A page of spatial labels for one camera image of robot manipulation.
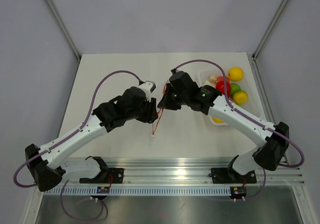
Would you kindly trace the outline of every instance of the white wall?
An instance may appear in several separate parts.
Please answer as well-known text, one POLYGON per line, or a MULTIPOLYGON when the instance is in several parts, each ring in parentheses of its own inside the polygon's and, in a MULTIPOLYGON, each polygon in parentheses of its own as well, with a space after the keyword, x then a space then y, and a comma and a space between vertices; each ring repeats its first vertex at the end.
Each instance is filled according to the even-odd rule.
POLYGON ((253 53, 281 2, 53 1, 81 53, 253 53))
MULTIPOLYGON (((29 144, 57 136, 77 68, 44 0, 0 0, 1 223, 17 224, 28 189, 13 183, 29 144)), ((32 183, 23 170, 21 183, 32 183)))
MULTIPOLYGON (((301 167, 316 213, 320 213, 320 0, 291 0, 258 57, 275 118, 305 154, 301 167)), ((299 161, 290 150, 293 163, 299 161)))

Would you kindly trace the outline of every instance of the gray floor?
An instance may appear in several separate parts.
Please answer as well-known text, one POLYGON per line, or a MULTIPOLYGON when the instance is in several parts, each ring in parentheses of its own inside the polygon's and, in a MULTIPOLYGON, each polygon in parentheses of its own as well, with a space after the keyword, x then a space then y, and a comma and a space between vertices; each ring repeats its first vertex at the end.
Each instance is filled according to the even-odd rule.
MULTIPOLYGON (((257 189, 249 190, 249 196, 257 189)), ((63 203, 71 215, 90 219, 99 213, 100 205, 84 202, 80 196, 65 196, 63 203)), ((187 196, 109 196, 107 208, 97 224, 302 224, 301 216, 289 188, 266 187, 261 195, 246 202, 228 201, 227 197, 187 196)), ((36 224, 79 223, 67 217, 59 196, 44 196, 36 224)))

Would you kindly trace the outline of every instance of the robotic arm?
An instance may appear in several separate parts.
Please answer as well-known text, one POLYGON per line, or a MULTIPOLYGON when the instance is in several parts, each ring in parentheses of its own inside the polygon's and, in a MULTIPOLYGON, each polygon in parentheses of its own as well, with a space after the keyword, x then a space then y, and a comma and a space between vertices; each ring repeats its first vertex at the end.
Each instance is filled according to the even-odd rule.
POLYGON ((126 121, 136 119, 143 123, 153 123, 158 118, 156 99, 151 97, 155 88, 156 85, 152 81, 131 87, 125 90, 123 95, 101 103, 92 111, 84 127, 81 128, 81 123, 63 136, 40 147, 29 145, 25 149, 26 160, 48 151, 27 165, 39 190, 44 192, 54 188, 61 181, 75 179, 104 183, 109 168, 101 157, 86 160, 66 158, 92 140, 123 126, 126 121), (52 149, 66 138, 68 139, 65 142, 52 149))
POLYGON ((250 171, 260 167, 270 171, 276 170, 289 144, 267 129, 270 128, 289 137, 289 127, 285 123, 280 122, 275 125, 252 115, 235 104, 231 108, 225 96, 212 86, 198 87, 189 74, 183 71, 176 72, 174 69, 172 73, 173 75, 169 78, 165 94, 159 102, 158 108, 163 107, 176 111, 181 109, 182 105, 186 105, 193 111, 224 120, 230 126, 245 134, 257 146, 232 159, 225 169, 223 179, 227 180, 224 183, 242 183, 243 178, 250 171), (248 120, 235 109, 259 122, 264 128, 248 120))

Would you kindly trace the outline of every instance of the white plastic basket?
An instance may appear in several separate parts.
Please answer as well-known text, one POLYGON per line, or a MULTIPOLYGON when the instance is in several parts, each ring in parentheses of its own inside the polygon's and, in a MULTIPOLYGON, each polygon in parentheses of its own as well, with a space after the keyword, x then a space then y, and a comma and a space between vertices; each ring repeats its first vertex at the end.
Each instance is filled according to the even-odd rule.
MULTIPOLYGON (((229 70, 224 69, 224 72, 226 75, 228 75, 228 71, 229 70)), ((209 77, 211 75, 215 75, 215 76, 219 77, 219 76, 222 76, 222 73, 217 68, 216 69, 214 69, 214 68, 202 69, 197 74, 198 85, 202 86, 206 80, 209 80, 209 77)), ((261 114, 258 110, 255 98, 252 95, 252 92, 250 91, 250 86, 249 86, 248 82, 246 81, 246 73, 244 73, 243 79, 241 81, 231 81, 230 83, 233 83, 233 82, 237 83, 241 87, 241 90, 244 90, 248 95, 248 100, 244 104, 239 105, 239 106, 242 107, 243 109, 245 109, 246 111, 250 112, 251 114, 255 115, 256 117, 260 118, 261 114)), ((222 122, 222 123, 215 122, 212 119, 212 116, 209 116, 209 120, 215 126, 229 126, 229 124, 227 124, 225 122, 222 122)))

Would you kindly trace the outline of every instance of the yellow lemon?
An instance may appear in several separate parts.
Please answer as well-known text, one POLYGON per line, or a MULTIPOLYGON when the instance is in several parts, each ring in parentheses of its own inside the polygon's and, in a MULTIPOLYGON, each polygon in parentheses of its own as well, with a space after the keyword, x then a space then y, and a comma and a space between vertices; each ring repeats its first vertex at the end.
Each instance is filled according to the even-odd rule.
POLYGON ((243 104, 248 100, 248 94, 244 90, 238 90, 233 94, 233 100, 237 105, 243 104))
POLYGON ((229 70, 228 77, 233 82, 241 81, 244 78, 244 71, 240 67, 233 67, 229 70))
POLYGON ((215 122, 215 123, 224 123, 223 120, 219 119, 219 118, 216 118, 216 117, 212 117, 212 120, 215 122))

